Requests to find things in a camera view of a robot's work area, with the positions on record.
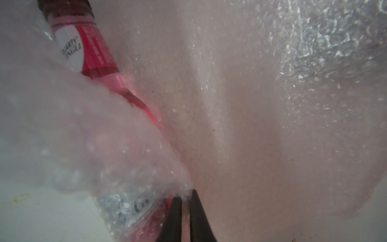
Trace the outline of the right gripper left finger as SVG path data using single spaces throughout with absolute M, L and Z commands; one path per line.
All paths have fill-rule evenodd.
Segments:
M 156 242 L 181 242 L 182 199 L 174 197 Z

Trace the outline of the bubble wrap sheet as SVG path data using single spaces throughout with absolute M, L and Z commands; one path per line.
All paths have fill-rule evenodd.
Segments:
M 93 195 L 143 152 L 220 242 L 386 241 L 386 1 L 91 6 L 165 140 L 131 151 L 149 122 L 70 68 L 36 1 L 1 1 L 1 241 L 113 242 Z

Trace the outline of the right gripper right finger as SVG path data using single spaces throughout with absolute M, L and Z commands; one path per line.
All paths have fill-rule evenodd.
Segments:
M 217 242 L 196 190 L 189 201 L 189 222 L 191 242 Z

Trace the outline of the pink drink bottle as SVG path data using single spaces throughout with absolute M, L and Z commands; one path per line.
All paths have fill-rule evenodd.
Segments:
M 96 133 L 96 202 L 122 242 L 155 242 L 186 171 L 156 129 L 150 109 L 127 86 L 95 23 L 88 1 L 39 1 L 61 54 L 73 68 L 126 100 L 123 127 Z

